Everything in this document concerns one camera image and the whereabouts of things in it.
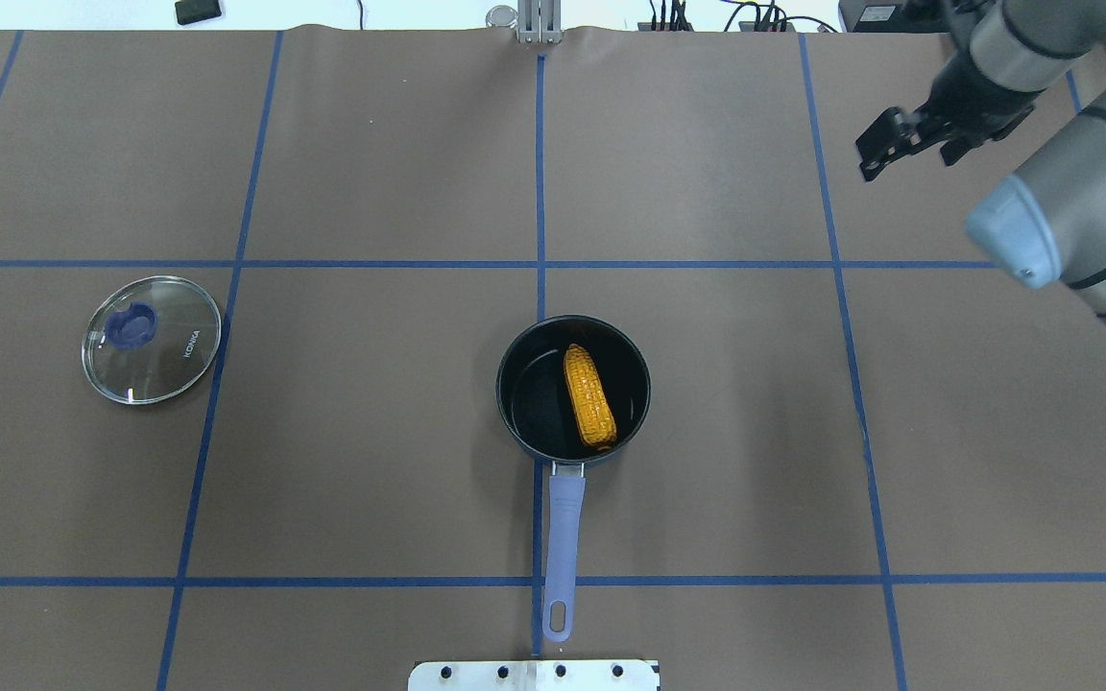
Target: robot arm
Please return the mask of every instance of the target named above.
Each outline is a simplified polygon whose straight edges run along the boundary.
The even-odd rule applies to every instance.
[[[957,0],[943,0],[949,9]],[[967,36],[916,113],[887,109],[856,140],[872,180],[943,143],[952,165],[1000,140],[1096,44],[1106,1],[1000,0]],[[967,233],[1027,287],[1062,280],[1106,323],[1106,92],[971,211]]]

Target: corn cob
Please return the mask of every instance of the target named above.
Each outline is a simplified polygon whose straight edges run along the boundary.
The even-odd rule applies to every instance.
[[[605,388],[592,355],[578,343],[571,343],[563,360],[565,385],[571,390],[574,419],[578,423],[578,437],[585,447],[598,451],[617,442],[617,421],[608,409]]]

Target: gray tabletop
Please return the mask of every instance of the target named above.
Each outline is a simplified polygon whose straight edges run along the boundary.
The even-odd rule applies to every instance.
[[[404,688],[648,658],[665,688],[1106,688],[1106,332],[962,233],[1106,84],[865,185],[940,36],[0,33],[0,688]],[[207,376],[126,407],[80,338],[197,281]],[[544,316],[628,334],[575,634],[494,402]]]

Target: lid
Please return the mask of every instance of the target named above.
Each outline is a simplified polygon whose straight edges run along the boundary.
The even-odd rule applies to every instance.
[[[220,311],[207,290],[176,275],[137,280],[111,294],[84,334],[84,373],[119,404],[176,397],[211,367]]]

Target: handle hole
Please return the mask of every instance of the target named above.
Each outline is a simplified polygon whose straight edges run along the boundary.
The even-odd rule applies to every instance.
[[[565,603],[561,600],[550,605],[550,630],[554,634],[565,630]]]

